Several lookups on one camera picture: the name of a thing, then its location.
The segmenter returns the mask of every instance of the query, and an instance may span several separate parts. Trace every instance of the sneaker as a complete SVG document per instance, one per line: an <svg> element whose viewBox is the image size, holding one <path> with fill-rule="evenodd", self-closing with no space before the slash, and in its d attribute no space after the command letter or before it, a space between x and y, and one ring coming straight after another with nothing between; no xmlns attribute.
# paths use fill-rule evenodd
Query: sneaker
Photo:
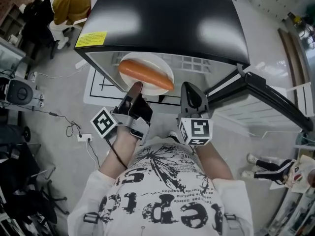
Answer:
<svg viewBox="0 0 315 236"><path fill-rule="evenodd" d="M57 49L58 49L58 50L61 50L61 49L66 45L66 43L67 43L68 41L69 41L69 38L68 38L68 37L64 37L64 41L60 41L60 40L59 40Z"/></svg>
<svg viewBox="0 0 315 236"><path fill-rule="evenodd" d="M241 176L243 178L254 178L255 172L254 171L243 171Z"/></svg>
<svg viewBox="0 0 315 236"><path fill-rule="evenodd" d="M255 157L253 154L249 153L247 155L247 161L251 164L255 164L256 165L256 162L258 161L258 158Z"/></svg>
<svg viewBox="0 0 315 236"><path fill-rule="evenodd" d="M177 133L175 131L170 131L168 133L168 136L175 136L178 139L178 135L177 135Z"/></svg>

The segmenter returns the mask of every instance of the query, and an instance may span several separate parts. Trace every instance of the yellow sticker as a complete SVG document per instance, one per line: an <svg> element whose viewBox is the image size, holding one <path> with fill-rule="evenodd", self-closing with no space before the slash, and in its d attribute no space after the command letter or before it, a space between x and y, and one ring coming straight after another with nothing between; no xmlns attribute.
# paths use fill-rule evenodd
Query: yellow sticker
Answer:
<svg viewBox="0 0 315 236"><path fill-rule="evenodd" d="M104 44L106 35L106 31L96 31L81 34L77 43L75 44L75 47L102 45Z"/></svg>

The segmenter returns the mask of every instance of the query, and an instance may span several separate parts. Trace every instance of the caster wheel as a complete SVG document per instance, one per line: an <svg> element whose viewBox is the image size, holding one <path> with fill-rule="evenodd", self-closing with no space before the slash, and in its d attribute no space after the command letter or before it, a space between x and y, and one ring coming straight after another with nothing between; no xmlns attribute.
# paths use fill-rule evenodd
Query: caster wheel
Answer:
<svg viewBox="0 0 315 236"><path fill-rule="evenodd" d="M31 140L31 130L29 127L25 127L24 131L23 131L23 137L25 139L25 141L28 143Z"/></svg>

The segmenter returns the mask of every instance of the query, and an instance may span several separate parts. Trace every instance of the hot dog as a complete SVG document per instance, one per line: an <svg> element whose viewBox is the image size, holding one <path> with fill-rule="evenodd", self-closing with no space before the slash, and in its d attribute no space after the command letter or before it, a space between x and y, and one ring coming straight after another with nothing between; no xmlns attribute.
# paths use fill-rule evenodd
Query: hot dog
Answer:
<svg viewBox="0 0 315 236"><path fill-rule="evenodd" d="M119 71L135 79L153 84L166 90L174 90L173 82L166 76L154 69L133 60L125 59L120 62Z"/></svg>

